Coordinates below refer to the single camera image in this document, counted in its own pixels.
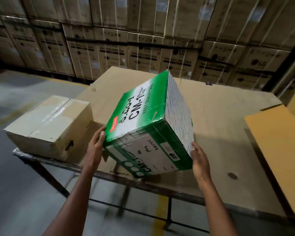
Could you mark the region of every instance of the red label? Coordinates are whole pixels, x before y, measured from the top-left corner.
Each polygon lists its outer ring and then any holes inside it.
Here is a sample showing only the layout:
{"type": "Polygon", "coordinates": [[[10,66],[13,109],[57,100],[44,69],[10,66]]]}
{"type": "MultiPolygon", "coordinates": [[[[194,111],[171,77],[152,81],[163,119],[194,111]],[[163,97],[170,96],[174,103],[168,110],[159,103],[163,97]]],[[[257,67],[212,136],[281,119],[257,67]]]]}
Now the red label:
{"type": "Polygon", "coordinates": [[[111,126],[110,132],[116,129],[117,123],[118,123],[118,115],[114,117],[113,125],[111,126]]]}

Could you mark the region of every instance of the forearm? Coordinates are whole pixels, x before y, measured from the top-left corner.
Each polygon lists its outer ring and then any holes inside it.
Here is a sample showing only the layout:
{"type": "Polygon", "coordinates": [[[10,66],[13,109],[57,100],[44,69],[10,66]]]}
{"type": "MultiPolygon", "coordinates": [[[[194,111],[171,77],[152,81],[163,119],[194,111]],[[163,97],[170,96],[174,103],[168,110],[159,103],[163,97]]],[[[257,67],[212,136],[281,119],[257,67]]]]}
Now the forearm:
{"type": "Polygon", "coordinates": [[[68,199],[43,236],[82,235],[94,170],[84,167],[68,199]]]}
{"type": "Polygon", "coordinates": [[[238,235],[234,223],[231,220],[216,188],[212,182],[202,187],[205,196],[205,207],[212,236],[238,235]]]}

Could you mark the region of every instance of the warehouse floor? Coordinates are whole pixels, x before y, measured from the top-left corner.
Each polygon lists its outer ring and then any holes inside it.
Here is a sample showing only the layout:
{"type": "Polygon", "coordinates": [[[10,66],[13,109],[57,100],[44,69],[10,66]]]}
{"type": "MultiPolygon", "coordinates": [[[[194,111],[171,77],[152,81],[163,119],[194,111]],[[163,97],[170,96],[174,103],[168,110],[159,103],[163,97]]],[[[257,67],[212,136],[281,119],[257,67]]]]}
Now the warehouse floor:
{"type": "MultiPolygon", "coordinates": [[[[12,155],[14,144],[3,128],[51,95],[74,98],[87,86],[20,72],[0,73],[0,236],[41,235],[56,216],[65,199],[29,166],[12,155]]],[[[77,180],[72,172],[46,168],[71,190],[77,180]]],[[[120,204],[125,186],[93,180],[91,198],[120,204]]],[[[126,207],[166,217],[168,198],[131,189],[126,207]]],[[[241,215],[232,215],[241,235],[295,235],[295,229],[241,215]]],[[[205,207],[173,199],[172,219],[208,230],[205,207]]],[[[163,231],[163,222],[90,202],[83,235],[208,235],[172,225],[163,231]]]]}

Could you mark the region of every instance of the green cardboard box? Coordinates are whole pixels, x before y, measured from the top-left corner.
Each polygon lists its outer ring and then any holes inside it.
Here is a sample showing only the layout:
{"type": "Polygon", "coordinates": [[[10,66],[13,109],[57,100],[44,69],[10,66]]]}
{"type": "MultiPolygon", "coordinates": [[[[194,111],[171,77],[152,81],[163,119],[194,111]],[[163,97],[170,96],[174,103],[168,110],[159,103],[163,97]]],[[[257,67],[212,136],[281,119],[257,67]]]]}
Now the green cardboard box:
{"type": "Polygon", "coordinates": [[[168,70],[124,93],[106,127],[105,150],[135,177],[192,168],[191,113],[168,70]]]}

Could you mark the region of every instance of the human hand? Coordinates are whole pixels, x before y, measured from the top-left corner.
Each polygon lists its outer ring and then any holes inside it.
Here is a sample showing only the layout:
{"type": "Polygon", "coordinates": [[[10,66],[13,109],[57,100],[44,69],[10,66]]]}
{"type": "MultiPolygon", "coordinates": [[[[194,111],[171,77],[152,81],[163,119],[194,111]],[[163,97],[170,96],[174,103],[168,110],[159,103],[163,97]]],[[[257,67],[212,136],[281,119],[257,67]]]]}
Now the human hand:
{"type": "Polygon", "coordinates": [[[94,136],[88,144],[87,153],[85,154],[85,163],[83,169],[90,170],[93,174],[97,170],[98,165],[102,159],[103,143],[106,138],[104,132],[105,129],[105,126],[101,127],[94,133],[94,136]]]}
{"type": "Polygon", "coordinates": [[[192,142],[192,146],[195,148],[195,150],[191,151],[191,157],[193,159],[192,170],[200,190],[203,191],[207,186],[212,185],[210,165],[207,155],[202,148],[195,142],[192,142]]]}

